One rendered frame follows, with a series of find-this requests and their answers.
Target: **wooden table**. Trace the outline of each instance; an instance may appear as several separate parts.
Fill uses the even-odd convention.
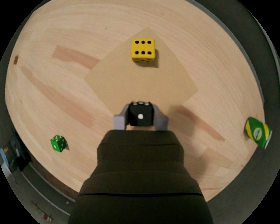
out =
[[[33,13],[13,50],[5,89],[9,114],[33,156],[79,191],[97,165],[97,147],[113,129],[115,115],[85,77],[147,27],[198,89],[166,115],[184,147],[185,167],[208,201],[232,182],[257,147],[243,133],[247,118],[265,120],[246,57],[216,21],[189,2],[50,1]],[[66,138],[69,150],[52,149],[56,134]]]

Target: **round wooden tabletop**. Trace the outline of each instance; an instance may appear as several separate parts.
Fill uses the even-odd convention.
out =
[[[116,52],[147,29],[159,38],[160,63],[137,69],[175,72],[153,91],[123,89],[120,83],[133,71],[119,75],[125,61]],[[105,68],[118,74],[116,82],[106,83]],[[107,75],[99,82],[102,70]],[[52,0],[32,14],[10,59],[5,100],[23,142],[56,178],[80,190],[97,165],[96,150],[113,129],[113,116],[131,96],[161,105],[207,201],[234,180],[257,147],[244,135],[247,118],[265,122],[248,59],[220,24],[190,2]],[[54,151],[55,135],[64,136],[69,148]]]

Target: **green die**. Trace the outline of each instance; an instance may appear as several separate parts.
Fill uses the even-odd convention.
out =
[[[57,152],[62,152],[67,147],[66,140],[60,135],[55,135],[50,139],[52,148]]]

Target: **yellow stripe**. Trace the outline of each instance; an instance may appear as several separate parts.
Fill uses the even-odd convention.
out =
[[[264,123],[263,123],[263,127],[264,127],[264,130],[265,130],[265,139],[267,140],[268,137],[269,137],[269,129],[268,129],[268,126]]]
[[[250,122],[249,121],[247,121],[246,130],[248,132],[248,136],[250,137],[250,139],[254,140],[252,132],[251,132],[251,127],[250,127]]]

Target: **dark floor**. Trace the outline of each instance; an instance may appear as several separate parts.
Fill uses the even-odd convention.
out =
[[[266,123],[273,130],[273,137],[268,148],[266,150],[258,148],[236,179],[208,202],[214,222],[239,224],[252,213],[255,218],[273,218],[275,222],[280,222],[280,212],[278,212],[280,211],[280,85],[271,48],[251,14],[238,1],[198,0],[195,4],[198,2],[214,13],[229,28],[248,54],[263,90]],[[4,84],[9,57],[22,26],[11,39],[0,63],[0,148],[12,138],[14,131],[4,103]],[[23,207],[38,223],[47,223],[42,219],[42,213],[52,215],[53,223],[67,223],[74,204],[73,198],[76,197],[77,192],[64,186],[34,158],[31,165],[27,166],[23,172],[14,173],[14,179],[18,185],[11,177],[8,178],[14,195],[2,173],[0,175],[2,177],[0,192],[6,192],[10,202],[16,195]],[[264,212],[264,208],[269,209],[270,212]],[[18,213],[21,217],[28,214],[25,210]]]

